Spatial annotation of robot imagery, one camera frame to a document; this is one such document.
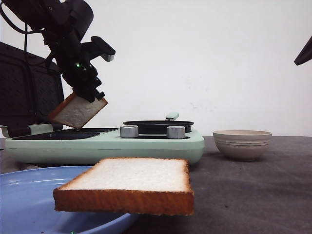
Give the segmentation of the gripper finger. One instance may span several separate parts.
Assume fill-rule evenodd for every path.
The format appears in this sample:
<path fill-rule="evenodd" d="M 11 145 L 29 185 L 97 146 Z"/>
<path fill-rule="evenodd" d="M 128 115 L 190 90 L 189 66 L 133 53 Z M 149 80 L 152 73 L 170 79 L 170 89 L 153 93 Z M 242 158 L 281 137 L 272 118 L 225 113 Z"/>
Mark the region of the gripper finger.
<path fill-rule="evenodd" d="M 312 37 L 307 41 L 303 49 L 300 51 L 296 59 L 295 65 L 302 65 L 312 59 Z"/>

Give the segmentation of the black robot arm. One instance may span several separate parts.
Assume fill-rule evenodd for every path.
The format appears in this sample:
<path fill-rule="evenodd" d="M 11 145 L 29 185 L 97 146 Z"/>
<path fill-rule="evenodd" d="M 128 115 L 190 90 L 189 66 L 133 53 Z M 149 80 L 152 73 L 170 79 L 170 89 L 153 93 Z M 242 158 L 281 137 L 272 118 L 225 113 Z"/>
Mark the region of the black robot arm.
<path fill-rule="evenodd" d="M 52 60 L 56 60 L 62 77 L 76 95 L 89 102 L 105 96 L 97 90 L 101 81 L 90 61 L 97 57 L 112 61 L 116 52 L 98 36 L 92 36 L 90 42 L 81 41 L 94 18 L 87 2 L 3 0 L 0 4 L 8 7 L 24 22 L 25 28 L 18 28 L 1 10 L 1 16 L 14 30 L 26 37 L 29 34 L 42 34 L 44 44 L 50 49 L 45 67 L 49 68 Z"/>

